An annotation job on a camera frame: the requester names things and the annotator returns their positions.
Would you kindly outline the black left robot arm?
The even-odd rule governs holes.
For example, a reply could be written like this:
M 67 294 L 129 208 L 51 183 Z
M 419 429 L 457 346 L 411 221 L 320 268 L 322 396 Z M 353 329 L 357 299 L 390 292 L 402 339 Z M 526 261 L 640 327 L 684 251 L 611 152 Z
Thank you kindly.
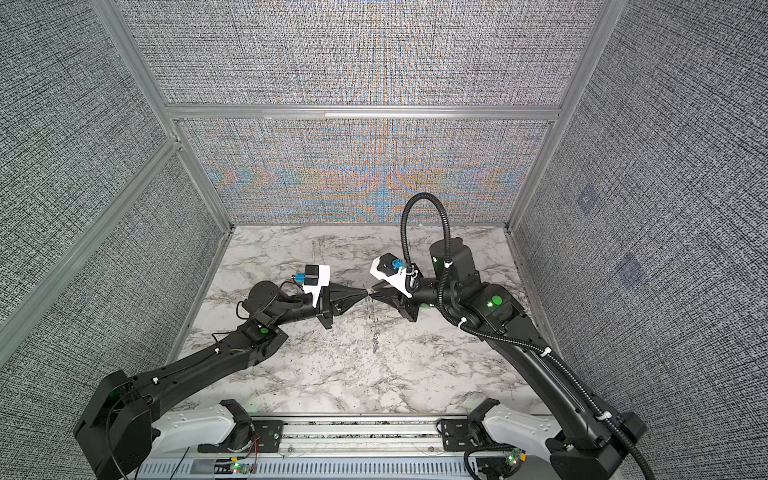
M 153 422 L 192 394 L 273 356 L 287 339 L 282 325 L 317 319 L 331 328 L 334 316 L 367 295 L 336 283 L 317 295 L 289 295 L 261 281 L 240 304 L 247 313 L 243 323 L 212 345 L 134 376 L 122 370 L 105 376 L 73 430 L 96 478 L 121 479 L 139 467 L 159 438 Z

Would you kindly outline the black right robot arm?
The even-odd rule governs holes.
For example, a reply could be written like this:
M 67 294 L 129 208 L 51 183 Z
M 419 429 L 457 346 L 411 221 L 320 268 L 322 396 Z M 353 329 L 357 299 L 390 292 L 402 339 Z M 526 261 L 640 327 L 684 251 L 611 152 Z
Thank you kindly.
M 543 458 L 562 479 L 610 479 L 626 457 L 643 476 L 654 476 L 637 443 L 647 430 L 634 413 L 621 413 L 595 394 L 551 348 L 522 305 L 503 286 L 482 280 L 460 238 L 430 248 L 435 275 L 385 253 L 372 261 L 372 298 L 414 321 L 420 308 L 436 308 L 461 331 L 485 341 L 523 377 L 551 416 L 537 422 L 487 399 L 470 414 L 479 446 L 519 449 Z

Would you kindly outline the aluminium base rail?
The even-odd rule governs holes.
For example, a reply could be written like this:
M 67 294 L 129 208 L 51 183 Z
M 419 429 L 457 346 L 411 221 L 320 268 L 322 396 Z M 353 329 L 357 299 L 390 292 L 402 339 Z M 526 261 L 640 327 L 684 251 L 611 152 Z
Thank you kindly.
M 543 440 L 552 423 L 529 418 L 501 451 L 461 414 L 257 416 L 254 451 L 184 447 L 155 454 L 134 479 L 554 479 Z

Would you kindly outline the aluminium enclosure frame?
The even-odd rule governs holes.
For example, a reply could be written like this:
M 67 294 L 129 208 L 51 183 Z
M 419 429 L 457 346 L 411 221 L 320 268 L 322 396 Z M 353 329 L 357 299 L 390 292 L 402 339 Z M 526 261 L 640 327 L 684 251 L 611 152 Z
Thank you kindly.
M 559 106 L 599 1 L 119 1 L 166 109 L 248 108 L 305 133 L 421 108 Z M 153 154 L 194 117 L 156 114 L 88 1 L 1 5 L 1 321 L 17 311 Z M 201 154 L 228 218 L 389 223 L 426 186 L 414 153 L 274 152 L 237 170 Z M 81 273 L 1 362 L 1 418 L 68 415 L 95 379 L 170 351 L 220 224 L 174 159 L 104 241 L 120 276 Z

